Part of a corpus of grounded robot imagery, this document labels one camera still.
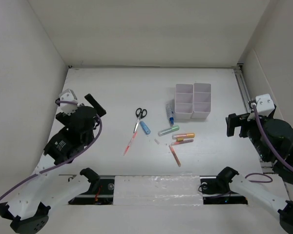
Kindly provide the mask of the red highlighter pen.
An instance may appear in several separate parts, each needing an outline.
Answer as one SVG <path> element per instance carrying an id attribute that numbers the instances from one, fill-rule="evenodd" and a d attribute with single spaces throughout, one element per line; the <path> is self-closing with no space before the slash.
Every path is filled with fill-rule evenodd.
<path id="1" fill-rule="evenodd" d="M 135 139 L 136 135 L 137 135 L 137 132 L 135 132 L 135 133 L 133 134 L 132 138 L 130 139 L 130 141 L 129 141 L 129 143 L 128 143 L 128 145 L 127 145 L 127 147 L 126 147 L 125 151 L 124 151 L 124 154 L 123 154 L 123 156 L 125 156 L 125 155 L 126 155 L 126 153 L 128 152 L 128 150 L 129 150 L 129 148 L 130 148 L 131 144 L 133 143 L 133 141 L 134 141 L 134 139 Z"/>
<path id="2" fill-rule="evenodd" d="M 174 157 L 174 159 L 175 159 L 177 165 L 178 165 L 179 167 L 181 167 L 181 162 L 180 162 L 180 160 L 179 160 L 179 158 L 178 158 L 178 156 L 177 156 L 175 150 L 173 149 L 173 147 L 172 147 L 171 145 L 169 145 L 169 149 L 170 149 L 170 151 L 171 151 L 171 153 L 172 153 L 172 155 L 173 155 L 173 157 Z"/>

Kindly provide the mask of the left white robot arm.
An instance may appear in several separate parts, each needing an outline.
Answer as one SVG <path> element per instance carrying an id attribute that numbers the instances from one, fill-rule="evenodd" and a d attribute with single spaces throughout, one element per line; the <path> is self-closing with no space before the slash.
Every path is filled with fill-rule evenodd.
<path id="1" fill-rule="evenodd" d="M 102 116 L 106 110 L 91 94 L 84 97 L 89 106 L 79 103 L 70 89 L 63 91 L 55 103 L 61 112 L 56 120 L 63 128 L 43 149 L 32 175 L 0 196 L 0 216 L 11 221 L 17 234 L 36 234 L 48 222 L 51 211 L 81 193 L 94 193 L 100 186 L 100 176 L 90 168 L 82 169 L 58 194 L 47 195 L 47 190 L 61 169 L 89 149 L 99 138 Z"/>

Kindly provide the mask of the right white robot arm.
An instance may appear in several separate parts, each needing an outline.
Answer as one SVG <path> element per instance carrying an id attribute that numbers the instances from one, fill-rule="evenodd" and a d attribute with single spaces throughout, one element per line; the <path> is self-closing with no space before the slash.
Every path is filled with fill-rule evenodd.
<path id="1" fill-rule="evenodd" d="M 283 120 L 274 119 L 273 114 L 255 114 L 253 119 L 249 116 L 230 114 L 226 118 L 227 136 L 233 136 L 235 128 L 240 127 L 239 136 L 249 138 L 260 158 L 272 162 L 272 170 L 293 185 L 293 128 Z M 261 184 L 273 181 L 270 176 L 266 181 L 249 180 L 252 175 L 242 175 L 226 167 L 216 177 L 217 189 L 222 194 L 234 192 L 253 201 L 275 217 L 285 232 L 293 234 L 293 201 L 261 187 Z"/>

